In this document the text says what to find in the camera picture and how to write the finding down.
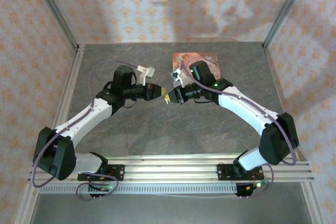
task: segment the mounting plate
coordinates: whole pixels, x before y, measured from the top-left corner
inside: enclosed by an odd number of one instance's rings
[[[113,177],[115,177],[118,181],[124,180],[125,175],[125,166],[124,165],[110,165],[108,164],[108,171],[109,174]],[[88,174],[78,174],[77,177],[78,181],[113,181],[111,178],[103,178],[100,179],[98,176],[91,176]]]
[[[256,180],[264,179],[263,168],[261,166],[256,167],[253,170],[250,170],[246,174],[238,176],[233,171],[233,164],[218,164],[217,165],[218,180],[226,180],[226,181],[228,180],[253,180],[254,179],[253,173],[256,174]]]

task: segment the gray marble surface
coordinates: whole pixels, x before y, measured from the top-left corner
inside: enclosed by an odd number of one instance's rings
[[[222,77],[242,93],[273,111],[281,106],[268,62],[259,42],[205,42],[87,45],[72,97],[69,117],[90,103],[88,78],[99,62],[115,58],[156,69],[151,82],[173,88],[172,53],[216,52]],[[93,78],[95,93],[112,80],[118,63],[101,66]],[[96,126],[76,151],[103,156],[241,153],[255,147],[260,136],[232,112],[190,101],[166,104],[163,98],[139,100],[131,109],[121,108]]]

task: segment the floral wallpaper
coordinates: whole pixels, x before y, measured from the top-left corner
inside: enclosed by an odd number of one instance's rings
[[[336,220],[336,0],[296,0],[270,47],[283,107],[294,115],[329,222]]]
[[[51,126],[74,52],[44,0],[0,0],[0,223],[14,223],[37,135]]]
[[[79,44],[263,41],[284,0],[55,0]]]

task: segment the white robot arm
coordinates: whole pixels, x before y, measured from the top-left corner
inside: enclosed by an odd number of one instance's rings
[[[259,146],[244,152],[235,160],[235,170],[238,174],[267,163],[277,165],[292,152],[291,148],[293,150],[299,145],[293,118],[288,113],[279,115],[270,111],[242,94],[224,78],[216,80],[204,61],[190,65],[190,70],[192,76],[187,71],[185,73],[194,83],[174,88],[165,96],[166,102],[183,104],[189,99],[204,97],[234,112],[261,136]],[[179,70],[171,76],[174,80],[183,81],[183,78],[180,78],[181,74],[183,71]]]
[[[96,153],[76,153],[75,148],[97,124],[123,107],[126,99],[150,101],[165,93],[165,88],[144,82],[146,77],[152,77],[154,69],[140,67],[140,84],[132,84],[135,73],[131,67],[119,66],[114,72],[113,81],[105,85],[90,105],[55,129],[42,129],[35,148],[34,167],[43,169],[59,180],[67,178],[71,173],[105,174],[107,160],[104,157]]]

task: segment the gray table surface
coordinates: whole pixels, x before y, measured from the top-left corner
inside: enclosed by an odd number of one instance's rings
[[[258,42],[87,45],[71,102],[72,117],[90,102],[89,72],[115,57],[153,66],[154,83],[173,88],[174,52],[218,53],[222,76],[262,106],[281,112],[261,44]],[[118,64],[95,74],[98,92]],[[77,152],[104,156],[241,153],[260,136],[236,115],[215,104],[166,105],[163,99],[139,101],[100,123],[77,146]],[[275,183],[261,197],[239,200],[159,195],[112,195],[102,202],[82,202],[75,195],[39,195],[31,223],[311,223],[299,183]]]
[[[274,81],[259,42],[149,43],[87,45],[73,93],[69,116],[90,103],[88,78],[99,62],[120,59],[156,69],[153,83],[173,88],[172,53],[216,52],[222,77],[242,93],[273,111],[281,112]],[[112,80],[119,63],[101,66],[94,75],[95,93]],[[166,104],[163,98],[139,100],[131,109],[121,108],[96,126],[76,151],[103,156],[241,153],[258,145],[260,136],[231,111],[189,101]]]

